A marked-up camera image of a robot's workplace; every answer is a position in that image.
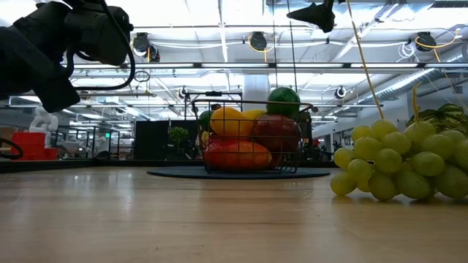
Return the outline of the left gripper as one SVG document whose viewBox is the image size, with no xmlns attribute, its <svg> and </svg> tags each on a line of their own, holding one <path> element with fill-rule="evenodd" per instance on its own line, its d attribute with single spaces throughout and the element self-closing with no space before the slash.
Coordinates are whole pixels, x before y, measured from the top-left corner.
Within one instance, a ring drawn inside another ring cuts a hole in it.
<svg viewBox="0 0 468 263">
<path fill-rule="evenodd" d="M 75 47 L 92 61 L 119 66 L 129 54 L 133 25 L 120 7 L 105 0 L 65 0 L 72 9 L 65 26 Z"/>
</svg>

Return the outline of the dark red apple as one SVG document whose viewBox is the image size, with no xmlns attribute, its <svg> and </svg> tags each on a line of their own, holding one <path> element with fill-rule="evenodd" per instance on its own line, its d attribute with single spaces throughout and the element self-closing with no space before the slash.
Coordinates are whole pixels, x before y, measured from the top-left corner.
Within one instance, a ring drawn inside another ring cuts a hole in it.
<svg viewBox="0 0 468 263">
<path fill-rule="evenodd" d="M 252 136 L 271 153 L 268 169 L 273 170 L 281 166 L 283 157 L 297 151 L 301 130 L 294 120 L 284 115 L 264 114 L 255 120 Z"/>
</svg>

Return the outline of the yellow orange mango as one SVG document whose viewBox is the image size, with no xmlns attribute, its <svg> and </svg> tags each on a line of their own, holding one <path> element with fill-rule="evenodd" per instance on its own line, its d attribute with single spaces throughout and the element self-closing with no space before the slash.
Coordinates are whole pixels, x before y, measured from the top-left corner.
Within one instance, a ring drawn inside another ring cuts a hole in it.
<svg viewBox="0 0 468 263">
<path fill-rule="evenodd" d="M 221 107 L 210 117 L 210 127 L 218 135 L 246 137 L 251 134 L 253 121 L 231 107 Z"/>
</svg>

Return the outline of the pink red apple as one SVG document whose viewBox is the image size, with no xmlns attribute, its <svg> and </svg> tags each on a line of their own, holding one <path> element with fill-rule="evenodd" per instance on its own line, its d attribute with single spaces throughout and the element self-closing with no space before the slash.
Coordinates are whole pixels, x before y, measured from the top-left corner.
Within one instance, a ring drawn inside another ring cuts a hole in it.
<svg viewBox="0 0 468 263">
<path fill-rule="evenodd" d="M 237 141 L 246 141 L 251 142 L 251 137 L 242 137 L 242 136 L 222 136 L 220 134 L 210 134 L 207 143 L 210 145 L 212 143 L 221 143 L 221 142 L 237 142 Z"/>
</svg>

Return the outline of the green grape bunch with leaf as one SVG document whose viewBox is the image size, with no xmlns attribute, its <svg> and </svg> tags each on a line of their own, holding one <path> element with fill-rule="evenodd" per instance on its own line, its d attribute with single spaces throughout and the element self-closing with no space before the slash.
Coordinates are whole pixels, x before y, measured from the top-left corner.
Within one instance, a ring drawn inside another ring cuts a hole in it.
<svg viewBox="0 0 468 263">
<path fill-rule="evenodd" d="M 422 110 L 417 91 L 412 89 L 413 115 L 404 131 L 386 119 L 352 130 L 353 148 L 333 155 L 342 170 L 331 179 L 334 194 L 359 190 L 379 201 L 399 194 L 416 200 L 436 193 L 468 197 L 468 109 L 444 104 Z"/>
</svg>

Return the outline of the red orange mango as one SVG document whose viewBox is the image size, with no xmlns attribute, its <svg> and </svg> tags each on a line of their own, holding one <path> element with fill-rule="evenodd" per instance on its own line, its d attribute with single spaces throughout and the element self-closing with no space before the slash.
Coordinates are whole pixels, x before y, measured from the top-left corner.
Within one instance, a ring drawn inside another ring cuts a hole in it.
<svg viewBox="0 0 468 263">
<path fill-rule="evenodd" d="M 204 152 L 204 161 L 210 170 L 226 172 L 266 170 L 271 160 L 267 148 L 244 140 L 215 141 Z"/>
</svg>

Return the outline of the long ceiling light strip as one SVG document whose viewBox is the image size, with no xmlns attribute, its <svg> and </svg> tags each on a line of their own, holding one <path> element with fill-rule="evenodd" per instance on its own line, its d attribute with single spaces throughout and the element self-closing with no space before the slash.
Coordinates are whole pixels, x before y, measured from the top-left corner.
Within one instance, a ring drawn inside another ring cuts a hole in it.
<svg viewBox="0 0 468 263">
<path fill-rule="evenodd" d="M 468 62 L 448 63 L 370 63 L 370 69 L 458 69 Z M 136 69 L 363 69 L 362 63 L 163 63 L 135 64 Z"/>
</svg>

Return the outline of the white square column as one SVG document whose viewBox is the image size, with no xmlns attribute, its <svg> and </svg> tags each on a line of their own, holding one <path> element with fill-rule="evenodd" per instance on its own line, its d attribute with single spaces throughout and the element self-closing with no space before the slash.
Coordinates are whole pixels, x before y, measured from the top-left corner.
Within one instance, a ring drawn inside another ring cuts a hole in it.
<svg viewBox="0 0 468 263">
<path fill-rule="evenodd" d="M 244 76 L 244 101 L 267 101 L 269 93 L 270 83 L 267 75 Z"/>
</svg>

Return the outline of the black partition panel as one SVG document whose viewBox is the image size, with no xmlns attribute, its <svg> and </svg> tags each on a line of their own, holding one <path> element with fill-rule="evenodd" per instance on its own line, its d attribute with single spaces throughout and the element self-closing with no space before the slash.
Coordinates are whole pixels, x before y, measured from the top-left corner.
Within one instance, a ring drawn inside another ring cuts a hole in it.
<svg viewBox="0 0 468 263">
<path fill-rule="evenodd" d="M 165 160 L 169 121 L 138 121 L 135 126 L 136 160 Z"/>
</svg>

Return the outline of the stack of red bins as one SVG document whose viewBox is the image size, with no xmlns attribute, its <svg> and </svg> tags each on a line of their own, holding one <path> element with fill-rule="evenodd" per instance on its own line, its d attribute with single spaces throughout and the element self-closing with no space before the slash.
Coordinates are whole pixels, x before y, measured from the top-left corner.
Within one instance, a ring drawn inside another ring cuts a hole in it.
<svg viewBox="0 0 468 263">
<path fill-rule="evenodd" d="M 23 150 L 19 161 L 50 161 L 57 159 L 56 148 L 45 147 L 45 134 L 17 132 L 12 135 L 12 141 Z"/>
</svg>

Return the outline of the green potted plant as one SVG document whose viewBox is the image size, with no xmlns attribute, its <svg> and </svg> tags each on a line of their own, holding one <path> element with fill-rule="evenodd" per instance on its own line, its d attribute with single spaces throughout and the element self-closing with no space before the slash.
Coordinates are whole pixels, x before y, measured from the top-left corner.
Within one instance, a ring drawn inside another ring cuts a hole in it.
<svg viewBox="0 0 468 263">
<path fill-rule="evenodd" d="M 169 131 L 170 141 L 179 153 L 184 153 L 189 145 L 189 131 L 183 127 L 175 126 Z"/>
</svg>

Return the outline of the round dark blue placemat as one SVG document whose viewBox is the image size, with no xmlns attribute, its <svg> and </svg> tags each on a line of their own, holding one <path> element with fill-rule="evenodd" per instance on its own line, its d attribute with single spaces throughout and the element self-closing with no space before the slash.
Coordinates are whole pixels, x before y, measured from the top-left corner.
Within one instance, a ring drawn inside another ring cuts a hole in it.
<svg viewBox="0 0 468 263">
<path fill-rule="evenodd" d="M 149 169 L 150 175 L 157 175 L 169 178 L 191 178 L 210 180 L 279 180 L 296 178 L 317 178 L 330 175 L 331 173 L 323 169 L 299 167 L 296 172 L 288 171 L 268 171 L 268 172 L 206 172 L 204 167 L 160 167 Z"/>
</svg>

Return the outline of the silver ventilation duct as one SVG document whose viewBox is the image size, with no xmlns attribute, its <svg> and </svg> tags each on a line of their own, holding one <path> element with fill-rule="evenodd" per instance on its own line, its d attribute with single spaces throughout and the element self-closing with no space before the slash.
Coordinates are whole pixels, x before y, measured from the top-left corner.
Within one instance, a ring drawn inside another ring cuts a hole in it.
<svg viewBox="0 0 468 263">
<path fill-rule="evenodd" d="M 406 92 L 419 82 L 436 80 L 442 76 L 442 68 L 455 68 L 455 64 L 468 64 L 468 54 L 450 57 L 446 61 L 427 63 L 422 69 L 408 75 L 399 75 L 375 88 L 379 101 Z"/>
</svg>

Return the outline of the black gantry frame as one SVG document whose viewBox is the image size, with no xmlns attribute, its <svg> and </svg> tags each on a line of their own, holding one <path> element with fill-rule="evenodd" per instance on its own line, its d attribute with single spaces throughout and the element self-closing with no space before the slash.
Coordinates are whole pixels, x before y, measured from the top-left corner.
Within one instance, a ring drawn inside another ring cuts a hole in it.
<svg viewBox="0 0 468 263">
<path fill-rule="evenodd" d="M 204 91 L 204 92 L 190 92 L 187 91 L 186 97 L 184 99 L 184 120 L 187 120 L 187 109 L 188 109 L 188 98 L 191 95 L 195 95 L 196 97 L 200 95 L 204 96 L 229 96 L 231 97 L 232 95 L 238 95 L 240 97 L 240 100 L 243 99 L 243 93 L 241 91 Z"/>
</svg>

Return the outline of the black aluminium table frame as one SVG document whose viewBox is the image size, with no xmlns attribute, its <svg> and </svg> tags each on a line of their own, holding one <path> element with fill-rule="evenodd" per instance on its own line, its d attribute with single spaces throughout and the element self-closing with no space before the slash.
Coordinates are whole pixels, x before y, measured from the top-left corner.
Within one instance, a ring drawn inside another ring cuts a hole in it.
<svg viewBox="0 0 468 263">
<path fill-rule="evenodd" d="M 95 167 L 189 167 L 201 168 L 205 172 L 203 160 L 162 161 L 162 160 L 99 160 L 99 159 L 70 159 L 57 161 L 0 161 L 0 174 L 14 172 L 33 172 L 55 169 L 77 169 Z"/>
</svg>

